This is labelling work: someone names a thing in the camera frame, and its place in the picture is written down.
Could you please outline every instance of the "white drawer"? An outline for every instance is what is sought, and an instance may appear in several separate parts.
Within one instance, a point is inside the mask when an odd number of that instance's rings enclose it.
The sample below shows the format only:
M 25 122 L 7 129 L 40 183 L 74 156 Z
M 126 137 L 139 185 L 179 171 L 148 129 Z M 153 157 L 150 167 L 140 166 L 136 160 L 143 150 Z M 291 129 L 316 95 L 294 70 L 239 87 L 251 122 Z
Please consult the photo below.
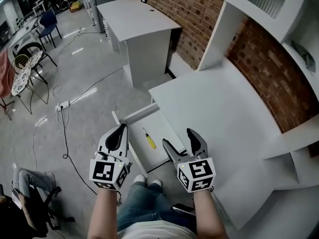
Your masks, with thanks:
M 156 103 L 123 119 L 119 119 L 114 111 L 112 115 L 117 124 L 125 123 L 128 125 L 129 151 L 146 177 L 148 172 L 169 160 L 162 145 L 163 138 L 170 141 L 178 152 L 185 152 L 185 147 Z M 143 127 L 156 145 L 156 149 L 150 146 Z

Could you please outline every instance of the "brick wall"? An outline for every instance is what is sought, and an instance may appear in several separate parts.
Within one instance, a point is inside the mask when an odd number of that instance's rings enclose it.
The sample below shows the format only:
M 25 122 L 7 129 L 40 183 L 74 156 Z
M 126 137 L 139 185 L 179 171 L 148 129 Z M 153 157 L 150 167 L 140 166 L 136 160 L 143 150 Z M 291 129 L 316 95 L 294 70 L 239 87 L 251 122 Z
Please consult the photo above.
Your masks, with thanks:
M 171 39 L 176 40 L 173 48 L 196 69 L 223 0 L 148 0 L 148 3 L 182 27 L 181 33 L 172 32 Z M 318 101 L 300 68 L 253 20 L 244 19 L 227 54 L 261 96 L 282 132 L 319 113 Z

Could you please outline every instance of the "jeans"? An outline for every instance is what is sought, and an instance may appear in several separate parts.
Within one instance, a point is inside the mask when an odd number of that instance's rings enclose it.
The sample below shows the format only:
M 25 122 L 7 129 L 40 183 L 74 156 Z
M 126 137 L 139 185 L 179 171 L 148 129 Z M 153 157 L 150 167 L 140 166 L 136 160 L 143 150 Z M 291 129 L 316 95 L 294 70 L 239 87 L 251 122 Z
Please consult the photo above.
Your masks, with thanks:
M 45 191 L 50 192 L 54 189 L 50 177 L 44 173 L 35 172 L 18 167 L 13 175 L 13 187 L 19 190 L 23 195 L 30 198 L 29 186 L 33 185 Z
M 160 185 L 152 183 L 146 186 L 143 182 L 136 182 L 131 186 L 117 215 L 118 231 L 137 222 L 163 220 L 196 233 L 196 223 L 183 214 L 171 211 L 170 207 Z

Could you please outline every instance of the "wall outlet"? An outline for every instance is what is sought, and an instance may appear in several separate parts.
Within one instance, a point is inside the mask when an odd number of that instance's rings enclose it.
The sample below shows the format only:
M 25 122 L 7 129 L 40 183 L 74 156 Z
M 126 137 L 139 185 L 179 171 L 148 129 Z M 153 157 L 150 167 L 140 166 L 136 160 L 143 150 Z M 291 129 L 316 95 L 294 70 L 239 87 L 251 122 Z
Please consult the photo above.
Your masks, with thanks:
M 70 103 L 69 103 L 69 101 L 65 101 L 63 103 L 60 103 L 60 104 L 56 105 L 55 106 L 55 111 L 56 112 L 61 111 L 61 106 L 63 106 L 63 109 L 65 109 L 65 108 L 68 108 L 70 106 Z

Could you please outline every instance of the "yellow screwdriver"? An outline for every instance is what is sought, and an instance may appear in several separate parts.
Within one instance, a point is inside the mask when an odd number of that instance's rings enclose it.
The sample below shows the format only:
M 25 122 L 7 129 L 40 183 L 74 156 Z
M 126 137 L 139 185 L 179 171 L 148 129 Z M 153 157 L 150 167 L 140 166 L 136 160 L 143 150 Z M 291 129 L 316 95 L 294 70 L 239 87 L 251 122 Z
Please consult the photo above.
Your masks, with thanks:
M 144 132 L 145 132 L 146 138 L 149 140 L 150 146 L 151 146 L 153 149 L 156 149 L 156 146 L 155 146 L 155 144 L 154 144 L 153 140 L 151 139 L 151 137 L 149 136 L 149 134 L 148 134 L 148 133 L 146 133 L 146 131 L 145 131 L 145 128 L 144 128 L 144 127 L 143 127 L 143 130 L 144 130 Z

